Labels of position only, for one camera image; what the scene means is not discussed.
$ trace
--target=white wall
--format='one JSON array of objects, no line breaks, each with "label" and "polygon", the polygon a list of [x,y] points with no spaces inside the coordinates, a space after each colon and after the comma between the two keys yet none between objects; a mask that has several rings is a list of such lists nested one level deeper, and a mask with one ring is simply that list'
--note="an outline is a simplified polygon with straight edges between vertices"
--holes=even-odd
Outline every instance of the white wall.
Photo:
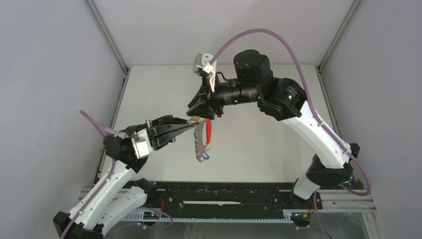
[{"label": "white wall", "polygon": [[92,179],[123,74],[81,0],[0,2],[0,238],[57,238]]},{"label": "white wall", "polygon": [[422,1],[366,0],[324,69],[388,238],[420,238]]},{"label": "white wall", "polygon": [[[320,63],[353,0],[96,0],[123,58],[133,65],[192,64],[197,53],[215,54],[230,38],[252,28],[270,29],[291,45],[300,63]],[[218,59],[232,64],[246,49],[272,64],[292,59],[275,38],[254,34]]]}]

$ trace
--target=gray wall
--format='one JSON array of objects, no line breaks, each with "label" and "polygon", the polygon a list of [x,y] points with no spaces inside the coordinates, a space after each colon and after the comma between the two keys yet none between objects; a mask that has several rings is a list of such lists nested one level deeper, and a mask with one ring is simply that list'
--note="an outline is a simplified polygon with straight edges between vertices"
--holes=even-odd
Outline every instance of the gray wall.
[{"label": "gray wall", "polygon": [[419,238],[422,1],[366,0],[324,76],[341,131],[361,145],[388,238]]},{"label": "gray wall", "polygon": [[93,178],[123,74],[81,0],[0,1],[0,238],[57,238]]}]

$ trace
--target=white tabletop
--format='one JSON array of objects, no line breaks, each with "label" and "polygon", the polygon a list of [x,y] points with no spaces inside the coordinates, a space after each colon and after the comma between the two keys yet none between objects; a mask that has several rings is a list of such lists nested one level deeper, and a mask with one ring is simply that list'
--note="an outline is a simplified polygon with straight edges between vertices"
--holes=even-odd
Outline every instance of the white tabletop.
[{"label": "white tabletop", "polygon": [[[331,125],[314,65],[301,65],[318,113]],[[272,65],[274,76],[300,82],[294,65]],[[218,65],[235,78],[232,65]],[[187,119],[187,104],[201,78],[188,65],[133,66],[115,129],[145,123],[164,115]],[[309,167],[313,150],[290,128],[260,112],[256,103],[224,107],[212,121],[210,159],[195,158],[193,129],[159,151],[151,152],[134,180],[193,182],[294,182]],[[110,165],[106,158],[103,168]]]}]

